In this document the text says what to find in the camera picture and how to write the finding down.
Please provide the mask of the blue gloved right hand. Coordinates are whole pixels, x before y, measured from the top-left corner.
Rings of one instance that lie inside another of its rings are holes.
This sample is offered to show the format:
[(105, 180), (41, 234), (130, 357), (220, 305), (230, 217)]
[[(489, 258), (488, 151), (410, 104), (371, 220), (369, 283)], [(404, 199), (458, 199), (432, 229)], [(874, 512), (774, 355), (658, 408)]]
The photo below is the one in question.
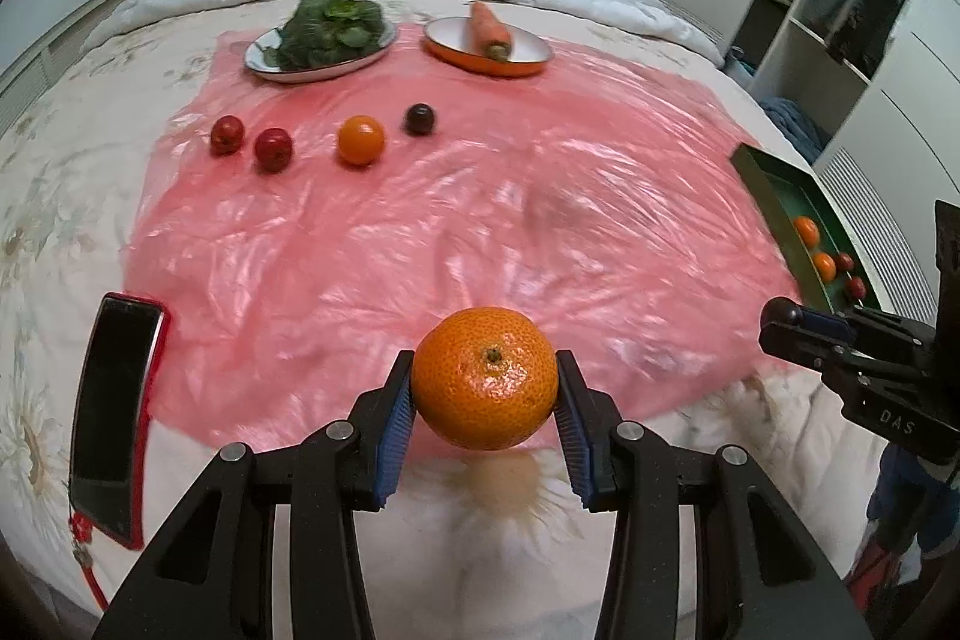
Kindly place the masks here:
[(958, 546), (958, 461), (932, 464), (889, 443), (880, 458), (867, 520), (884, 552), (905, 552), (918, 542), (924, 559)]

